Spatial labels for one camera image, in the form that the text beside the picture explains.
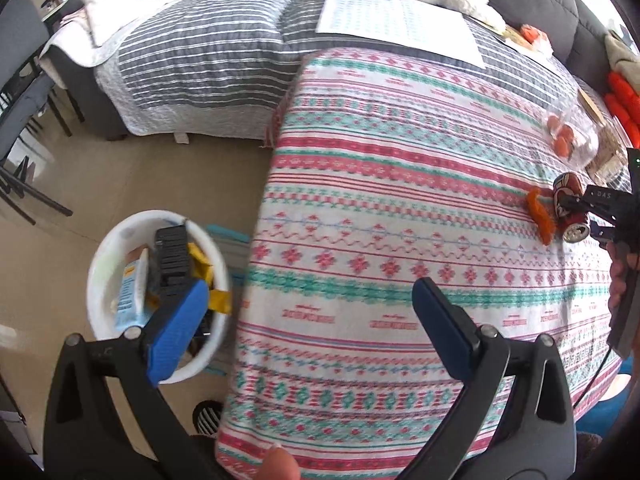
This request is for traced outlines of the person right hand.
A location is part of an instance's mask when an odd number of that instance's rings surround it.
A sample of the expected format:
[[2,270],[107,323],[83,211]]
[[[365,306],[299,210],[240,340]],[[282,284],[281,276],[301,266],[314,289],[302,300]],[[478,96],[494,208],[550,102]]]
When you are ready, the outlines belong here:
[[606,250],[610,256],[612,263],[610,267],[611,286],[610,286],[610,298],[608,298],[608,308],[611,312],[614,312],[620,300],[622,300],[623,294],[626,292],[626,272],[627,269],[639,270],[639,256],[630,252],[626,255],[626,259],[621,259],[616,252],[616,248],[613,243],[606,245]]

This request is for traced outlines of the person left hand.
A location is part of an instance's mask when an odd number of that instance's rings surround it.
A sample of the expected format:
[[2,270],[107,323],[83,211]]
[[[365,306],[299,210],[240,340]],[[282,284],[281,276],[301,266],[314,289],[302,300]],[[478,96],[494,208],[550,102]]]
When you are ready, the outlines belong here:
[[262,458],[262,464],[256,472],[256,480],[300,480],[298,463],[280,445],[273,445]]

